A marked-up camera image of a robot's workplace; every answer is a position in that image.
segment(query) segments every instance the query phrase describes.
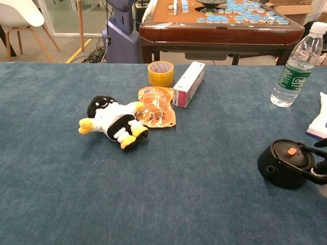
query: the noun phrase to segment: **medicine box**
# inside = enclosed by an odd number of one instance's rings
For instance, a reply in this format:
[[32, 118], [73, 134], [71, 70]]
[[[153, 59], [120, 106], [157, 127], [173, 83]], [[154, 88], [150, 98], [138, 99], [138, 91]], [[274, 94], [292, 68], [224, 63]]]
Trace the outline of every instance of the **medicine box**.
[[204, 63], [193, 61], [174, 86], [173, 105], [187, 107], [204, 75]]

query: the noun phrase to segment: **plush penguin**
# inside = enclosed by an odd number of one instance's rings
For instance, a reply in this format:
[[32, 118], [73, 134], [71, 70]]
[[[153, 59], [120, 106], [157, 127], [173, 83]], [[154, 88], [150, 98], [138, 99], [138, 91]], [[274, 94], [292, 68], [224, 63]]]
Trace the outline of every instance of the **plush penguin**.
[[142, 102], [120, 105], [109, 96], [95, 96], [87, 108], [88, 118], [79, 121], [80, 134], [103, 132], [112, 141], [118, 141], [126, 150], [138, 139], [148, 136], [149, 130], [136, 119], [135, 114], [144, 109]]

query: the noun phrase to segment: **packing tape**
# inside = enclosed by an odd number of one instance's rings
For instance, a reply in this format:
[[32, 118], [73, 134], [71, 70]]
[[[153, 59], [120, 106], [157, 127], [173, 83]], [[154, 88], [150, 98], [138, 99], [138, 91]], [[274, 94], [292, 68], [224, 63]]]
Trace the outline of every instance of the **packing tape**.
[[174, 81], [174, 65], [168, 61], [155, 61], [148, 65], [148, 78], [152, 86], [168, 87]]

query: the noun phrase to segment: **water bottle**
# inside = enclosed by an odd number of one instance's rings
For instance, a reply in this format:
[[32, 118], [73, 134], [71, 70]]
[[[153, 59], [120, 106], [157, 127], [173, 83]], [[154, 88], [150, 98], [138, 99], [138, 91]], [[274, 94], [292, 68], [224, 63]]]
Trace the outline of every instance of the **water bottle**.
[[270, 100], [280, 107], [289, 107], [315, 67], [322, 50], [322, 36], [327, 31], [327, 23], [314, 22], [310, 33], [294, 48]]

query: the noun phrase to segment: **white bottle cap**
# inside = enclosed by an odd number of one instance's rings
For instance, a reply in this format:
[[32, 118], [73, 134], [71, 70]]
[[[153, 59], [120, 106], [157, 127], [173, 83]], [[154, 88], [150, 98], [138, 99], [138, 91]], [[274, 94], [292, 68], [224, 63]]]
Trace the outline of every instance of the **white bottle cap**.
[[327, 23], [323, 22], [314, 22], [311, 26], [310, 32], [317, 34], [325, 34], [327, 31]]

